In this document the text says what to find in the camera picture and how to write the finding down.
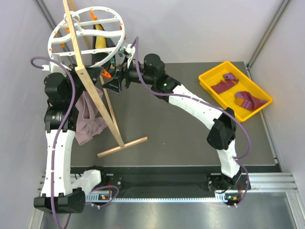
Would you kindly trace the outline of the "pink sock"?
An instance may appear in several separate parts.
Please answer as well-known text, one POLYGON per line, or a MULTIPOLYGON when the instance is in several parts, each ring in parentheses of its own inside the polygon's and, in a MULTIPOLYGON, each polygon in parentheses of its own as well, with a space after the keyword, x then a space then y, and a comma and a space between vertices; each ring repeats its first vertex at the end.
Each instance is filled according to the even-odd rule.
POLYGON ((99 135, 107 124, 103 117, 97 116, 98 109, 87 91, 84 91, 75 104, 79 114, 75 139, 81 146, 99 135))

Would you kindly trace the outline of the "white round clip hanger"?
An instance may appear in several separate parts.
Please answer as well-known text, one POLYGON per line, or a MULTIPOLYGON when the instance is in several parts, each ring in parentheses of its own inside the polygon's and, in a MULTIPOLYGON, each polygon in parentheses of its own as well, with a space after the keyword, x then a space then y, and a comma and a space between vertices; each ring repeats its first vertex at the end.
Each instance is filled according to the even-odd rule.
POLYGON ((102 6, 91 6, 75 11, 70 9, 66 1, 63 5, 63 19, 55 26, 47 43, 50 58, 55 55, 73 57, 76 59, 76 63, 83 63, 83 56, 107 52, 107 57, 91 65, 98 67, 120 51, 126 32, 123 19, 118 12, 102 6), (94 36, 111 38, 115 46, 94 49, 92 47, 94 36))

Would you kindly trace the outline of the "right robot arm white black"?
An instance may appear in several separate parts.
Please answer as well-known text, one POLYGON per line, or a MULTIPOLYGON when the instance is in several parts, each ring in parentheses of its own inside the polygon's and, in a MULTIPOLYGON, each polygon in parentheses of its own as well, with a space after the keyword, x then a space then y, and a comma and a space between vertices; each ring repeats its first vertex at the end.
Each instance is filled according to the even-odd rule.
POLYGON ((240 183, 241 167, 236 160, 234 111, 213 106, 191 93, 178 80, 165 72, 165 64, 157 54, 144 57, 139 62, 124 61, 116 68, 114 77, 104 83, 104 89, 120 93, 122 81, 128 88, 131 83, 145 83, 153 94, 165 102, 175 105, 203 123, 208 129, 208 144, 216 149, 221 162, 222 182, 226 188, 235 188, 240 183))

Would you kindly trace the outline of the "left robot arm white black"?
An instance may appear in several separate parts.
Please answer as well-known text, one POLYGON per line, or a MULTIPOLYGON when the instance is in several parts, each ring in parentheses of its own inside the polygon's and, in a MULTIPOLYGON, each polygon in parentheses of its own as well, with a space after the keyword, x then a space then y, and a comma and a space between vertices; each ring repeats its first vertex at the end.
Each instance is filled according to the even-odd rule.
POLYGON ((34 199, 33 205, 46 213, 52 213, 52 200, 58 214, 82 213, 89 192, 94 187, 103 189, 108 184, 107 176, 96 167, 84 172, 75 183, 71 182, 71 150, 79 114, 76 103, 73 103, 63 128, 58 128, 71 104, 71 83, 75 83, 75 102, 79 100, 85 87, 74 67, 69 72, 72 78, 65 73, 51 73, 44 79, 44 91, 48 97, 44 117, 48 155, 43 188, 40 196, 34 199))

